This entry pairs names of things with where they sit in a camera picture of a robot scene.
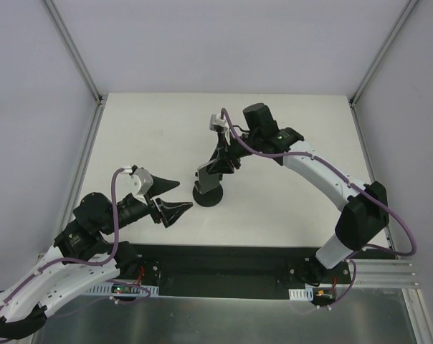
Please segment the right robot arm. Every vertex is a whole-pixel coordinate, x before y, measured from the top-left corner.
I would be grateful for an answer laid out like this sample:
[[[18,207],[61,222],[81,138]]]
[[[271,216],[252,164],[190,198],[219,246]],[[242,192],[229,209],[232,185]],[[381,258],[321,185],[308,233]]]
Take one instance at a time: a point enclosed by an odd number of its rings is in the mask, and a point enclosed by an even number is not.
[[[363,249],[389,223],[385,187],[377,181],[367,184],[351,178],[319,157],[299,132],[279,128],[266,104],[250,105],[243,115],[248,129],[241,135],[234,132],[226,110],[211,116],[209,128],[217,134],[217,145],[209,162],[197,171],[194,193],[210,194],[209,206],[219,203],[222,176],[233,174],[241,159],[250,155],[270,158],[298,173],[341,213],[331,238],[296,271],[306,284],[327,282],[336,273],[336,265]]]

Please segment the black phone stand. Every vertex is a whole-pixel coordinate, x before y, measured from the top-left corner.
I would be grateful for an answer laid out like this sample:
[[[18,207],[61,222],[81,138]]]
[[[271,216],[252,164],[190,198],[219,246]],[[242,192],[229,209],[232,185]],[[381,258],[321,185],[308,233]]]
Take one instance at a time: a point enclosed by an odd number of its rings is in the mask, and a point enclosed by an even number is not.
[[[220,181],[220,186],[218,186],[217,188],[215,188],[214,190],[212,190],[206,194],[200,194],[196,190],[196,187],[195,187],[196,181],[197,181],[197,179],[194,182],[194,187],[192,190],[192,196],[198,205],[206,207],[206,208],[210,208],[210,207],[216,206],[223,199],[224,191],[223,191],[223,188],[221,185],[221,181]]]

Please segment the black smartphone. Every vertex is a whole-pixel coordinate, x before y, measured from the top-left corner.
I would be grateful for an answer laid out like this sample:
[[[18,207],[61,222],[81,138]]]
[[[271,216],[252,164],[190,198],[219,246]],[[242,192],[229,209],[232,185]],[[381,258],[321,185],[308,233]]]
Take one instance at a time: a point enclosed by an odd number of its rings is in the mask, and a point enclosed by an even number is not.
[[[221,174],[210,174],[208,172],[208,168],[211,167],[213,164],[214,159],[199,166],[197,169],[197,181],[195,187],[200,194],[207,194],[220,186]]]

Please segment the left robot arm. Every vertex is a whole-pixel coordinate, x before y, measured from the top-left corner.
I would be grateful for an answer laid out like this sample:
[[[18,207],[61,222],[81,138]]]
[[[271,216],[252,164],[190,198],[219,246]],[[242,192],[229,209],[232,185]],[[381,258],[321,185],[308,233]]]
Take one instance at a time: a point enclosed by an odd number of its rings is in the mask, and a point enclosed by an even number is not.
[[[120,230],[147,216],[166,228],[175,224],[193,204],[165,202],[159,196],[179,185],[133,166],[114,172],[110,198],[98,192],[86,195],[31,271],[0,291],[0,343],[34,334],[94,285],[134,277],[140,257],[130,242],[120,240]]]

